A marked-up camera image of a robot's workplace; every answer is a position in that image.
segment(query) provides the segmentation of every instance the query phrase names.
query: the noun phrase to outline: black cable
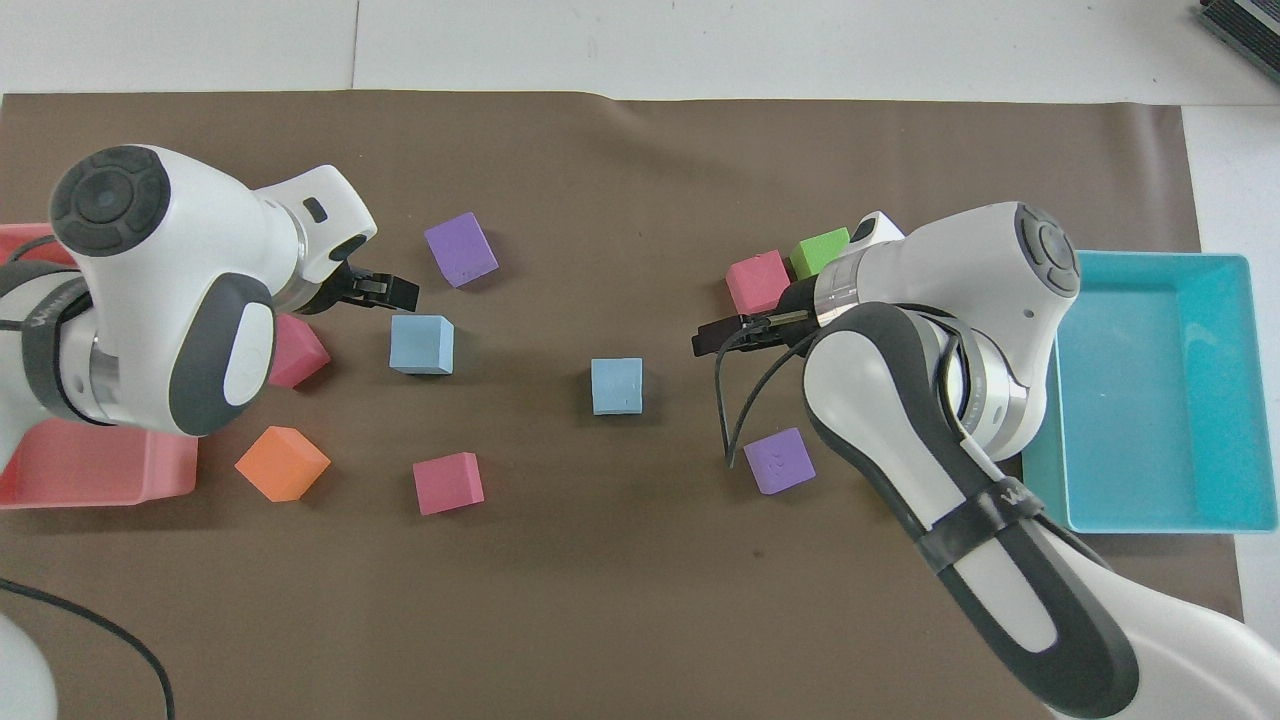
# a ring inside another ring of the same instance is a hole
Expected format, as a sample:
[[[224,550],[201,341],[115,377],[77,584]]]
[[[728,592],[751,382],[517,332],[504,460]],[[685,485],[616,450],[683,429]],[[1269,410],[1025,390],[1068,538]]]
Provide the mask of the black cable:
[[[1076,537],[1075,533],[1073,533],[1071,530],[1068,530],[1062,525],[1059,525],[1057,521],[1053,520],[1052,518],[1050,518],[1048,515],[1041,512],[1039,515],[1036,516],[1036,521],[1039,523],[1041,527],[1044,528],[1046,530],[1053,533],[1053,536],[1056,536],[1057,539],[1060,539],[1060,541],[1065,542],[1066,544],[1071,546],[1071,550],[1074,550],[1074,551],[1079,552],[1080,555],[1085,556],[1087,559],[1092,560],[1094,564],[1101,565],[1102,568],[1106,568],[1107,570],[1111,570],[1111,564],[1107,562],[1106,560],[1103,560],[1102,556],[1097,553],[1097,551],[1094,551],[1092,547],[1084,544],[1084,541],[1082,541],[1079,537]]]
[[[755,387],[751,388],[751,393],[746,396],[746,402],[742,404],[742,411],[739,413],[737,423],[733,425],[733,434],[730,436],[728,441],[724,443],[724,461],[728,462],[730,469],[733,468],[733,462],[736,461],[737,441],[739,437],[742,434],[742,425],[746,424],[746,414],[751,411],[751,405],[755,404],[755,398],[759,397],[760,391],[764,389],[765,383],[773,379],[773,375],[780,369],[782,369],[782,365],[787,364],[787,360],[791,360],[796,355],[804,352],[805,348],[808,348],[810,345],[813,345],[813,340],[818,337],[819,332],[822,331],[814,331],[806,334],[803,340],[800,340],[800,342],[791,346],[790,350],[787,350],[786,352],[782,354],[782,356],[774,360],[773,365],[769,365],[769,369],[765,370],[763,375],[760,375],[759,380],[756,380]]]
[[[947,425],[951,428],[951,432],[955,433],[956,438],[964,439],[965,433],[964,429],[960,427],[960,420],[951,410],[951,397],[950,392],[947,391],[947,383],[945,379],[946,374],[951,370],[952,354],[956,352],[957,348],[960,348],[960,337],[956,334],[950,334],[950,337],[947,338],[946,347],[942,348],[942,359],[938,360],[937,372],[933,375],[933,387],[934,392],[941,398],[942,416],[946,418]],[[1043,512],[1037,515],[1034,519],[1046,530],[1052,533],[1060,541],[1069,544],[1071,550],[1079,552],[1080,555],[1085,556],[1097,565],[1101,565],[1102,568],[1111,570],[1111,565],[1107,564],[1107,561],[1103,560],[1102,556],[1098,555],[1092,547],[1084,544],[1084,541],[1076,537],[1075,533],[1057,524],[1057,521],[1055,521],[1052,518],[1050,518]]]
[[[951,409],[951,391],[947,388],[946,382],[946,375],[951,372],[951,357],[959,347],[960,336],[948,332],[947,345],[942,348],[942,357],[938,359],[938,366],[933,372],[933,395],[938,397],[938,402],[942,405],[942,418],[947,421],[947,427],[951,428],[951,433],[956,439],[963,441],[965,432],[960,427],[960,419],[956,418],[955,411]]]
[[[42,245],[49,245],[51,242],[55,242],[56,240],[58,240],[56,237],[46,234],[45,237],[37,237],[36,240],[24,242],[18,247],[15,247],[13,252],[9,254],[9,260],[6,260],[6,263],[17,263],[18,260],[22,260],[23,255],[31,252],[32,250]]]
[[[65,610],[72,615],[78,615],[79,618],[83,618],[90,623],[93,623],[99,628],[102,628],[104,630],[120,638],[122,641],[128,643],[129,647],[138,651],[138,655],[141,655],[142,659],[146,660],[148,665],[151,665],[151,669],[155,670],[156,678],[160,679],[160,691],[164,693],[164,716],[168,720],[173,720],[174,717],[173,685],[169,684],[169,674],[165,673],[164,665],[160,664],[160,659],[156,657],[154,652],[151,652],[151,648],[142,644],[142,641],[133,637],[133,634],[125,630],[124,628],[116,625],[115,623],[108,620],[106,618],[102,618],[97,612],[93,612],[88,607],[84,607],[83,605],[77,605],[69,600],[60,598],[56,594],[50,594],[45,591],[23,585],[20,583],[15,583],[5,578],[0,578],[0,589],[9,591],[22,597],[45,602],[47,605],[52,605],[54,607]]]
[[[721,348],[716,351],[716,411],[719,415],[721,423],[721,446],[726,454],[728,454],[728,418],[724,413],[724,386],[721,383],[721,369],[724,364],[724,354],[732,350],[737,345],[737,341],[745,338],[754,329],[754,325],[744,325],[728,336],[721,345]]]

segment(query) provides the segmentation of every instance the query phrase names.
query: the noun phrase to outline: black joint cap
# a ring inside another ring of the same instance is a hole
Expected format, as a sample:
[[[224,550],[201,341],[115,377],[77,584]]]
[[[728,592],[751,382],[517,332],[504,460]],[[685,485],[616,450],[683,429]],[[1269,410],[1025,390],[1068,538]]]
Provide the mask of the black joint cap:
[[[100,150],[63,176],[49,204],[54,232],[81,255],[125,252],[155,232],[169,210],[169,173],[137,145]]]

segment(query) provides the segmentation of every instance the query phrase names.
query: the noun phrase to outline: white table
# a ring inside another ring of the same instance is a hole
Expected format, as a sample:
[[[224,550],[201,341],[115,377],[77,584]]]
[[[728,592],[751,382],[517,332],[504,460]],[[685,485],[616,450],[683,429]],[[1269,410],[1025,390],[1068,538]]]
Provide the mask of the white table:
[[[0,94],[355,87],[1179,104],[1203,250],[1244,254],[1254,278],[1276,278],[1280,86],[1197,27],[1194,5],[5,0]],[[1280,457],[1275,286],[1256,282],[1254,293]],[[1280,536],[1242,536],[1236,556],[1245,621],[1280,646]]]

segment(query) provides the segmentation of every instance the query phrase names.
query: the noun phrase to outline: brown table surface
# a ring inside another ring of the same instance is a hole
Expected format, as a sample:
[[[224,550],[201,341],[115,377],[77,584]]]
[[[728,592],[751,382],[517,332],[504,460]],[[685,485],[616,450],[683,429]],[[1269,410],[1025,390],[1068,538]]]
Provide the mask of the brown table surface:
[[[1025,200],[1085,249],[1198,250],[1181,115],[1137,105],[618,102],[573,94],[4,99],[0,222],[120,142],[270,184],[330,163],[380,232],[364,266],[457,325],[452,377],[387,368],[389,314],[314,324],[333,363],[201,442],[200,484],[131,509],[0,516],[0,573],[136,632],[182,717],[1047,716],[884,505],[806,427],[799,365],[746,439],[800,427],[818,478],[726,470],[709,359],[726,268],[882,209],[904,229]],[[444,283],[422,229],[474,210],[502,269]],[[591,357],[645,359],[645,411],[591,415]],[[732,356],[731,402],[772,354]],[[232,468],[268,425],[333,466],[273,505]],[[488,501],[417,512],[410,466],[480,459]],[[1089,537],[1124,574],[1240,616],[1230,537]],[[159,716],[83,621],[0,598],[64,717]]]

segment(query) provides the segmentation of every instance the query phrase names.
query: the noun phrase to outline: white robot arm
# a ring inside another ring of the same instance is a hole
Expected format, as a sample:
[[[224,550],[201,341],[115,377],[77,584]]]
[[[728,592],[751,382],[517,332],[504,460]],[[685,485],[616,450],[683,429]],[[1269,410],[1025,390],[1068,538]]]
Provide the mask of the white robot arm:
[[[78,270],[0,265],[0,466],[50,416],[209,434],[266,382],[275,313],[417,302],[347,263],[378,228],[329,165],[250,191],[170,150],[111,147],[63,177],[50,215]]]
[[[727,348],[804,350],[819,437],[1055,715],[1280,717],[1280,653],[1235,620],[1112,573],[992,460],[1039,427],[1048,350],[1079,283],[1066,234],[1029,205],[979,208],[905,238],[876,214],[783,293],[773,320],[704,325],[695,352],[744,336]]]

